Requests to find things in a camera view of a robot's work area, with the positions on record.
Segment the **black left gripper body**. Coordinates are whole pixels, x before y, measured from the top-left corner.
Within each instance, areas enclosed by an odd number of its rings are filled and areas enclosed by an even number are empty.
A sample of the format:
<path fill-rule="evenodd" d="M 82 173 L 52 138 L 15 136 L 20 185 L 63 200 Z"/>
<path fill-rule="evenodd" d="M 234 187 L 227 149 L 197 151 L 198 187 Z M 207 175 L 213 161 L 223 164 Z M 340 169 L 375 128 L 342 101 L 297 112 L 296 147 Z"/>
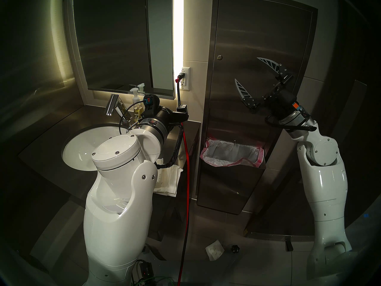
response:
<path fill-rule="evenodd" d="M 177 107 L 176 111 L 172 111 L 164 106 L 159 106 L 157 113 L 153 118 L 161 121 L 164 126 L 177 125 L 188 120 L 189 113 L 187 106 Z"/>

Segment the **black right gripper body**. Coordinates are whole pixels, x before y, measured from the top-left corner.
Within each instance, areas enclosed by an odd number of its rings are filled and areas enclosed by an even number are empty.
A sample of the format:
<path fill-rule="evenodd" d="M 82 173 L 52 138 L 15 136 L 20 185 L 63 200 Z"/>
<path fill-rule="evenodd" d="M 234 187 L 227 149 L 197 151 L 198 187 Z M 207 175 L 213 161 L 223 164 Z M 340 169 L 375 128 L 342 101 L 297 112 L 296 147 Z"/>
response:
<path fill-rule="evenodd" d="M 283 120 L 299 110 L 296 96 L 287 90 L 287 81 L 278 81 L 260 103 L 260 108 L 266 108 L 276 119 Z"/>

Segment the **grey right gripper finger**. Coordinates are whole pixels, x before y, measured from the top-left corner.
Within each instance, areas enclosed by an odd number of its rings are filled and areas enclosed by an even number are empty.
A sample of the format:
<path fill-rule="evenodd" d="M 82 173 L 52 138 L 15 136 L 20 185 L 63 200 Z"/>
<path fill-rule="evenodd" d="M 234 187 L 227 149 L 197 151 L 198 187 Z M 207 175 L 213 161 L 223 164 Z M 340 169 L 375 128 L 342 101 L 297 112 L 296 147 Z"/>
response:
<path fill-rule="evenodd" d="M 271 59 L 262 57 L 257 57 L 257 59 L 270 68 L 276 80 L 278 80 L 279 82 L 288 82 L 290 79 L 293 78 L 293 74 L 291 73 L 291 71 L 287 69 L 283 64 L 278 64 L 277 62 Z"/>
<path fill-rule="evenodd" d="M 249 111 L 258 111 L 260 102 L 255 101 L 254 98 L 246 91 L 246 89 L 235 79 L 235 86 L 240 95 L 241 101 L 249 109 Z"/>

